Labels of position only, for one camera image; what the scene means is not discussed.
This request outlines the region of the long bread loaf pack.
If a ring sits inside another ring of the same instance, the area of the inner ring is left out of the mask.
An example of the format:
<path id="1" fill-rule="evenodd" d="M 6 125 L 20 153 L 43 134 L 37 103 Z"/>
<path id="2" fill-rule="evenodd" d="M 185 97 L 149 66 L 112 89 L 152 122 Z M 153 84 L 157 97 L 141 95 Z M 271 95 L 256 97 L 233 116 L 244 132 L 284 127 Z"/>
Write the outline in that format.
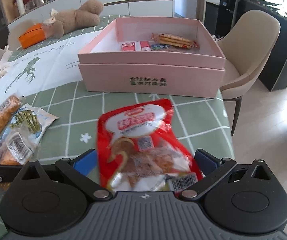
<path id="1" fill-rule="evenodd" d="M 10 122 L 16 111 L 22 106 L 25 101 L 24 96 L 18 96 L 17 94 L 10 95 L 3 103 L 0 105 L 0 134 L 3 129 Z"/>

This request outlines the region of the blue seaweed snack bag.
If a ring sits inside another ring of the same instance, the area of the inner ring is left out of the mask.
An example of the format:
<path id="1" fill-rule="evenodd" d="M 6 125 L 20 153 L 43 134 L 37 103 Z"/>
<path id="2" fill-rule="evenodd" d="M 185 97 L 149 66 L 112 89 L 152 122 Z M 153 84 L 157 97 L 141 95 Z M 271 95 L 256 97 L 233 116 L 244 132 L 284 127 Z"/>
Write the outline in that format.
<path id="1" fill-rule="evenodd" d="M 0 142 L 5 142 L 14 132 L 19 132 L 30 143 L 38 145 L 47 128 L 57 119 L 57 116 L 26 103 L 11 118 Z"/>

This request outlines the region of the red meat snack bag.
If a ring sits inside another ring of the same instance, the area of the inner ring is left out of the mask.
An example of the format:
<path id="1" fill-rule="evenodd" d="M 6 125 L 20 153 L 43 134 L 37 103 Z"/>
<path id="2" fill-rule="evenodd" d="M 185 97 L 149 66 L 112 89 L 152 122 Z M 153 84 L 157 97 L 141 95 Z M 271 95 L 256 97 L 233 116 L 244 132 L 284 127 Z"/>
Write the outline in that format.
<path id="1" fill-rule="evenodd" d="M 103 114 L 97 123 L 100 185 L 118 191 L 180 193 L 203 177 L 191 153 L 172 131 L 168 99 Z"/>

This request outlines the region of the small red spicy snack packet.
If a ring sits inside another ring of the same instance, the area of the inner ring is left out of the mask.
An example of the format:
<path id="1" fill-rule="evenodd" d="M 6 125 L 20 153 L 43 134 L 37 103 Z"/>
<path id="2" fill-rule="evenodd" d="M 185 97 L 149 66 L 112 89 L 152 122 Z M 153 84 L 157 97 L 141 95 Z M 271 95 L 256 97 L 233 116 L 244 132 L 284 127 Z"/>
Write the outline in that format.
<path id="1" fill-rule="evenodd" d="M 122 44 L 121 48 L 122 48 L 122 51 L 135 51 L 136 44 L 135 42 L 124 43 Z"/>

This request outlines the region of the small cake clear blue pack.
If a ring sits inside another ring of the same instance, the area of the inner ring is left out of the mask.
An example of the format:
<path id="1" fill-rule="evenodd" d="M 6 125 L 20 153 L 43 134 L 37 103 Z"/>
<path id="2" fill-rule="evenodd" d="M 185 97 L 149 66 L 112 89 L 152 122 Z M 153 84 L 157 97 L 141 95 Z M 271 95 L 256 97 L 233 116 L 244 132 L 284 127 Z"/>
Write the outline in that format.
<path id="1" fill-rule="evenodd" d="M 167 44 L 151 44 L 150 49 L 153 51 L 167 51 L 170 50 L 172 46 Z"/>

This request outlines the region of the biscuit pack red ends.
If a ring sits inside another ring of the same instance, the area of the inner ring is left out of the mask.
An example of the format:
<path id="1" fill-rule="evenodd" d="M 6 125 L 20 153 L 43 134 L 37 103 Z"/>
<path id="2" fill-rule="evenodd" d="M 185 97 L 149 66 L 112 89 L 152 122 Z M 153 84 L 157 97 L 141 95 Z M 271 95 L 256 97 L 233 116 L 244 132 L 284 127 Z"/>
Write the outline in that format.
<path id="1" fill-rule="evenodd" d="M 191 49 L 199 47 L 199 44 L 197 44 L 197 42 L 194 40 L 189 40 L 187 38 L 172 34 L 152 34 L 152 40 L 159 44 L 166 44 L 178 48 Z"/>

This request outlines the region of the round bread bun pack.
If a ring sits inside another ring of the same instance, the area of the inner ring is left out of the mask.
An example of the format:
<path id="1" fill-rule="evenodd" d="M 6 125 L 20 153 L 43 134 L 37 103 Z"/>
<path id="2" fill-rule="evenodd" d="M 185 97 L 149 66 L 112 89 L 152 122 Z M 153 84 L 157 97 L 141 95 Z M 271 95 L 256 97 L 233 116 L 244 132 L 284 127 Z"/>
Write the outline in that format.
<path id="1" fill-rule="evenodd" d="M 12 131 L 0 143 L 0 165 L 25 165 L 34 158 L 37 145 L 20 131 Z"/>

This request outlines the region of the red striped snack packet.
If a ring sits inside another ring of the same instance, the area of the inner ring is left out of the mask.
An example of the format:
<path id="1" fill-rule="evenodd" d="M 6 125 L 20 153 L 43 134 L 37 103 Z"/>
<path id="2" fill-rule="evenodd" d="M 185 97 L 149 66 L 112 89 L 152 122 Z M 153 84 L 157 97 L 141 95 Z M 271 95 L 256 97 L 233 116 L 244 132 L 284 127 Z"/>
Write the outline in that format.
<path id="1" fill-rule="evenodd" d="M 148 41 L 135 42 L 135 51 L 150 51 L 151 47 Z"/>

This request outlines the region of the white printed table runner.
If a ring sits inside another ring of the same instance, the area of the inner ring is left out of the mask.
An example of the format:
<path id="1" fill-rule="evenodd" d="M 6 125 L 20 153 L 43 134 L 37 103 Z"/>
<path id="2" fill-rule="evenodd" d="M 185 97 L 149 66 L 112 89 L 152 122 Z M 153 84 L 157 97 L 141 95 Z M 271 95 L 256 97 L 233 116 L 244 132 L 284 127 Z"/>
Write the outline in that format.
<path id="1" fill-rule="evenodd" d="M 10 95 L 29 96 L 37 92 L 82 80 L 79 51 L 102 31 L 90 27 L 51 38 L 18 53 L 0 79 L 0 105 Z"/>

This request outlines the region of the pink cardboard box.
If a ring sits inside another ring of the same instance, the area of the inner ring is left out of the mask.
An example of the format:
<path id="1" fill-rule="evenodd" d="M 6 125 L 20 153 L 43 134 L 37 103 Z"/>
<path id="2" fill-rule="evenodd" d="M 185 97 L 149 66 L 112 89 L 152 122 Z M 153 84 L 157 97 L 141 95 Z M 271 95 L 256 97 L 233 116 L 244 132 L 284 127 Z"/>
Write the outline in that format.
<path id="1" fill-rule="evenodd" d="M 197 43 L 191 49 L 124 51 L 126 43 L 169 34 Z M 108 24 L 79 53 L 88 91 L 151 93 L 214 98 L 226 58 L 199 20 L 176 17 L 124 17 Z"/>

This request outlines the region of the beige chair left side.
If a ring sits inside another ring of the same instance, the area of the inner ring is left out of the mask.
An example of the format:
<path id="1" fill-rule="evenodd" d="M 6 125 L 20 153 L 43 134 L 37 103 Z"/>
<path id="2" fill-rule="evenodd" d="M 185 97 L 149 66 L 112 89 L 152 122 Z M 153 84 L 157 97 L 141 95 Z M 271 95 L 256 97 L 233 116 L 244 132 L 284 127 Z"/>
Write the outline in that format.
<path id="1" fill-rule="evenodd" d="M 35 22 L 33 20 L 25 20 L 20 23 L 11 23 L 8 26 L 8 50 L 17 51 L 17 49 L 21 47 L 21 43 L 19 42 L 19 36 L 21 36 L 33 25 L 35 25 Z"/>

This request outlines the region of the orange tissue pouch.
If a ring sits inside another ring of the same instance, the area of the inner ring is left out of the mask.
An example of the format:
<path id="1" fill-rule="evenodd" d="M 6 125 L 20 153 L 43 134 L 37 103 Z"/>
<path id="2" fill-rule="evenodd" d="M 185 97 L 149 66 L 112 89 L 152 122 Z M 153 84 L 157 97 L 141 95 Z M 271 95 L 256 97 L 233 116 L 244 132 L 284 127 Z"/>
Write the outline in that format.
<path id="1" fill-rule="evenodd" d="M 33 25 L 18 37 L 18 41 L 20 42 L 22 49 L 31 47 L 45 39 L 46 35 L 43 30 L 43 24 L 41 23 Z"/>

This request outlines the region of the beige dining chair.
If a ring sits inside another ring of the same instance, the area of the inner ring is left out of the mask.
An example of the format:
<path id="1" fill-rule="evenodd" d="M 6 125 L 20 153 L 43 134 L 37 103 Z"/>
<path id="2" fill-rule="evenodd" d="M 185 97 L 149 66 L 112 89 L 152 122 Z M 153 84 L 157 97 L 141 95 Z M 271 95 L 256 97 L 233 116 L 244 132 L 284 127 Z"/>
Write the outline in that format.
<path id="1" fill-rule="evenodd" d="M 234 134 L 242 97 L 252 87 L 267 63 L 280 34 L 276 18 L 260 10 L 243 14 L 231 31 L 217 40 L 226 57 L 220 91 L 224 101 L 235 102 L 231 134 Z"/>

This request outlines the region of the black water dispenser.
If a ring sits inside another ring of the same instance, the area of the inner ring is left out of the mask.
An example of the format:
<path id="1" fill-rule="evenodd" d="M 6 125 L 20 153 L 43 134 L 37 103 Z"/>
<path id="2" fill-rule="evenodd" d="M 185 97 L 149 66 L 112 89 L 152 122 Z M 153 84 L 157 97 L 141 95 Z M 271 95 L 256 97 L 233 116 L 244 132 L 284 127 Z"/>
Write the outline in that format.
<path id="1" fill-rule="evenodd" d="M 221 38 L 232 26 L 236 0 L 219 0 L 219 4 L 206 2 L 204 26 L 211 35 Z"/>

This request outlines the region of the brown plush rabbit toy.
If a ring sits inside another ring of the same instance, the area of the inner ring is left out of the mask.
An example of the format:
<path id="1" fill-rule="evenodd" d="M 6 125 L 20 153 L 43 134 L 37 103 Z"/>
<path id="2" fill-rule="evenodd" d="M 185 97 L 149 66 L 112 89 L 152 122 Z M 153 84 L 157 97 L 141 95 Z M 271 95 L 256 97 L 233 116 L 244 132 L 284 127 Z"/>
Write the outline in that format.
<path id="1" fill-rule="evenodd" d="M 104 4 L 99 0 L 88 0 L 76 10 L 65 10 L 56 13 L 51 23 L 41 25 L 45 37 L 61 38 L 65 34 L 78 29 L 95 27 L 99 25 L 99 15 L 104 9 Z"/>

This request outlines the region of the white tumbler bottle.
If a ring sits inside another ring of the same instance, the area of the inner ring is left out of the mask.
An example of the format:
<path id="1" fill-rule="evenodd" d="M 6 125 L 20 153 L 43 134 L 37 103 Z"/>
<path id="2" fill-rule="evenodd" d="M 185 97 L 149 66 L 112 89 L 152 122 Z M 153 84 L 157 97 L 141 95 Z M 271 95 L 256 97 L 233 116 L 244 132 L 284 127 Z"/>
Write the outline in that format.
<path id="1" fill-rule="evenodd" d="M 19 15 L 24 15 L 26 13 L 24 0 L 15 0 Z"/>

